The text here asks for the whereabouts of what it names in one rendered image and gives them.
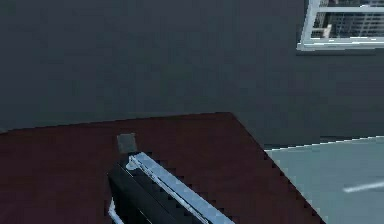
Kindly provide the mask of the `black radio receiver with antenna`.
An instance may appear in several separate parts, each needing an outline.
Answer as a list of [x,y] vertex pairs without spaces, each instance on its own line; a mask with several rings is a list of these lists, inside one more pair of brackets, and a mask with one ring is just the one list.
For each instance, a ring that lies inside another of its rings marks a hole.
[[113,224],[235,224],[144,152],[108,172]]

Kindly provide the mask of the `small grey square block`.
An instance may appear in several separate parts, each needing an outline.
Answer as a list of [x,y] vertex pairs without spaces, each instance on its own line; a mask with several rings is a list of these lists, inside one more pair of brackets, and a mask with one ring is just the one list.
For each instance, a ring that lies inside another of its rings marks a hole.
[[117,136],[118,150],[120,153],[133,153],[137,151],[134,133],[124,133]]

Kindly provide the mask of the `dark red wooden table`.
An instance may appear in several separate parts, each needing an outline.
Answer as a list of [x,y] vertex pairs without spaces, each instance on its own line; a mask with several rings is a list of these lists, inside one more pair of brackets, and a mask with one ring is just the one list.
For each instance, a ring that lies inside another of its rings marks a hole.
[[325,224],[231,113],[1,133],[0,224],[111,224],[107,174],[125,133],[234,224]]

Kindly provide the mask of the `white framed window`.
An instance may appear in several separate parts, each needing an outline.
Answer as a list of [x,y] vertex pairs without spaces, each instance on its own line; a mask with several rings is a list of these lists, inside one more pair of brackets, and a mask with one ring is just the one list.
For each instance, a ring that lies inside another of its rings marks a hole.
[[299,51],[384,49],[384,0],[308,0]]

